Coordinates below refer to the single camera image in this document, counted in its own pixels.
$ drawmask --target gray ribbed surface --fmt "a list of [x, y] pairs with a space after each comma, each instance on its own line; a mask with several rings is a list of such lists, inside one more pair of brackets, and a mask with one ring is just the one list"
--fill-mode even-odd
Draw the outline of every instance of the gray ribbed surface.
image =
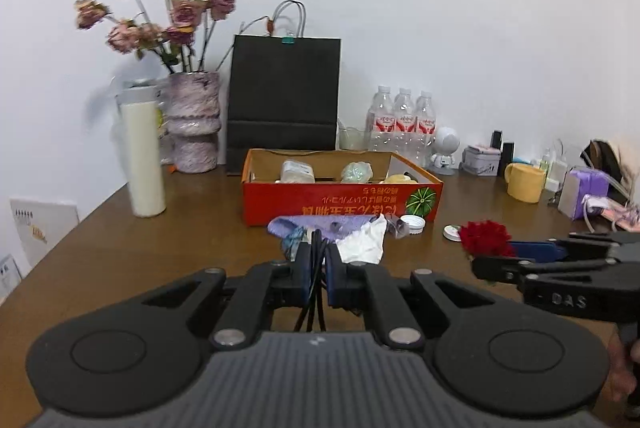
[[366, 332], [265, 332], [240, 352], [215, 355], [193, 386], [160, 408], [83, 420], [47, 410], [32, 428], [603, 428], [585, 412], [514, 421], [444, 392], [421, 358], [379, 347]]

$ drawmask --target human hand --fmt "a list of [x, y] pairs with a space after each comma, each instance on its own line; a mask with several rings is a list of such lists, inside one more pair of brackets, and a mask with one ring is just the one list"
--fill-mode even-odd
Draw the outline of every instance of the human hand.
[[610, 361], [611, 397], [616, 402], [622, 401], [638, 385], [631, 368], [633, 363], [640, 363], [640, 340], [632, 345], [631, 354], [628, 354], [620, 341], [618, 331], [616, 331], [609, 340], [607, 351]]

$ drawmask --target white crumpled tissue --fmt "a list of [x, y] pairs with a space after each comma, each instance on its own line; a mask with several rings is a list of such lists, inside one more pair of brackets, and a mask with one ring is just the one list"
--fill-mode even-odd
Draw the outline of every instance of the white crumpled tissue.
[[336, 240], [335, 245], [338, 247], [342, 262], [380, 263], [385, 233], [386, 218], [385, 215], [380, 215], [376, 220], [367, 222], [349, 236]]

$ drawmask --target white wall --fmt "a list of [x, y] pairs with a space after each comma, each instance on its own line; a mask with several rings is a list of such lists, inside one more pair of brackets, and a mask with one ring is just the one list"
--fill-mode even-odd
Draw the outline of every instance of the white wall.
[[[161, 72], [110, 51], [109, 24], [76, 30], [73, 1], [0, 0], [0, 254], [20, 253], [9, 196], [75, 201], [85, 217], [124, 183], [108, 87], [114, 76]], [[102, 1], [116, 14], [137, 12], [128, 0]], [[162, 1], [145, 1], [165, 23]], [[240, 21], [279, 1], [238, 0], [207, 64]], [[500, 128], [517, 154], [533, 156], [555, 137], [583, 146], [613, 135], [635, 109], [625, 91], [640, 92], [630, 44], [637, 0], [303, 1], [306, 35], [342, 38], [339, 114], [348, 125], [362, 124], [378, 84], [429, 89], [438, 122], [463, 143]]]

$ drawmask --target white tumbler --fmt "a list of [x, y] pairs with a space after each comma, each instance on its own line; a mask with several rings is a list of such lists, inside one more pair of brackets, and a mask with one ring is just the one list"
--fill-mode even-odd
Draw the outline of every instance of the white tumbler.
[[124, 128], [127, 187], [133, 214], [154, 217], [162, 213], [164, 186], [158, 139], [158, 88], [125, 88], [116, 96]]

